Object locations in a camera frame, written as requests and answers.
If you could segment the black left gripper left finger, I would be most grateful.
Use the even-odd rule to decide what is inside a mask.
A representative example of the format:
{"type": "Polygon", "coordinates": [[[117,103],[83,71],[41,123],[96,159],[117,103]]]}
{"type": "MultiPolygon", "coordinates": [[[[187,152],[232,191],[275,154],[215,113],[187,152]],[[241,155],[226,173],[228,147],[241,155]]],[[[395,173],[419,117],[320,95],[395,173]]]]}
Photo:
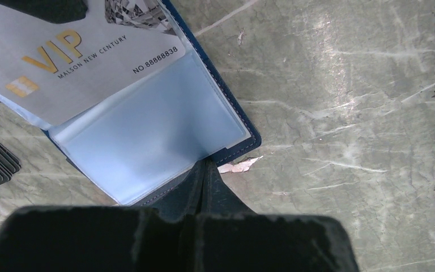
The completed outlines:
{"type": "Polygon", "coordinates": [[[0,271],[186,271],[204,161],[151,206],[25,206],[0,227],[0,271]]]}

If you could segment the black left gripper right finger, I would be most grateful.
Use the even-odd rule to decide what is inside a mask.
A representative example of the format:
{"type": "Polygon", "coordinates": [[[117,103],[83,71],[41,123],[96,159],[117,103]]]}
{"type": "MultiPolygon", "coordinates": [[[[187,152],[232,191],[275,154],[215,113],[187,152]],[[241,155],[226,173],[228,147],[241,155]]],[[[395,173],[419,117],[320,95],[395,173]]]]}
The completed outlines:
{"type": "Polygon", "coordinates": [[[340,221],[321,215],[257,214],[204,165],[197,215],[198,271],[358,271],[340,221]]]}

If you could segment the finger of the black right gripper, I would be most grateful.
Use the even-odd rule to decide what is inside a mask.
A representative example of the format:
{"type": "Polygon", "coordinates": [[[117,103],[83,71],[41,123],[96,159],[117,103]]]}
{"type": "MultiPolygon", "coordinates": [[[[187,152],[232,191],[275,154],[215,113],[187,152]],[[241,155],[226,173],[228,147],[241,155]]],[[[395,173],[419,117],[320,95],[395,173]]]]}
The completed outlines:
{"type": "Polygon", "coordinates": [[[83,0],[0,0],[0,5],[54,24],[84,19],[88,11],[83,0]]]}

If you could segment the silver VIP card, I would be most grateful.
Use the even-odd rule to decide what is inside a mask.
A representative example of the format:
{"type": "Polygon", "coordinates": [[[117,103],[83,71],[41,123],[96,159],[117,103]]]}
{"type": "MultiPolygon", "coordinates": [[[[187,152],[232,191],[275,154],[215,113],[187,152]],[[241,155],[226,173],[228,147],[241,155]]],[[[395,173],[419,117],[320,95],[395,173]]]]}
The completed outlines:
{"type": "Polygon", "coordinates": [[[54,24],[0,5],[0,96],[59,125],[185,54],[158,1],[87,1],[54,24]]]}

